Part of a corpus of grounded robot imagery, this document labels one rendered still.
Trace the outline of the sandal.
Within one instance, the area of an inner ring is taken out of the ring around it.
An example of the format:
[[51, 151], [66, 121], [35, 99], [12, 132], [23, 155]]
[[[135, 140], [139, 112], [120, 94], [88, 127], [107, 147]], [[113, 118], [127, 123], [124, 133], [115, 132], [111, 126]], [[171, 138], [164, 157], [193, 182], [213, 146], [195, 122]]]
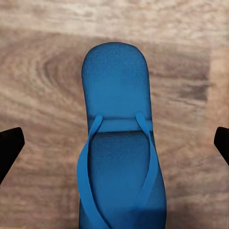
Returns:
[[82, 66], [88, 141], [77, 163], [79, 229], [165, 229], [149, 72], [128, 43], [93, 47]]

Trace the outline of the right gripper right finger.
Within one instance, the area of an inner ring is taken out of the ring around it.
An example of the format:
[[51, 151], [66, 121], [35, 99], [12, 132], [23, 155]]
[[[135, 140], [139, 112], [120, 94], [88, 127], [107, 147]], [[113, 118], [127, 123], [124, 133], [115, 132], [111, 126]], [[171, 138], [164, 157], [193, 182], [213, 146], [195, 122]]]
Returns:
[[229, 129], [224, 127], [218, 127], [215, 138], [214, 145], [218, 151], [222, 154], [224, 159], [229, 165]]

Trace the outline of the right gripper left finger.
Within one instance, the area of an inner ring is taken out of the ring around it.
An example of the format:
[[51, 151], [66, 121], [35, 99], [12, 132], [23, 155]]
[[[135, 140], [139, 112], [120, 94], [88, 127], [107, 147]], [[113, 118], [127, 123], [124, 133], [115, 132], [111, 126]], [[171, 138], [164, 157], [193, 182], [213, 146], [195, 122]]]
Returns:
[[0, 132], [0, 183], [24, 144], [24, 135], [20, 127]]

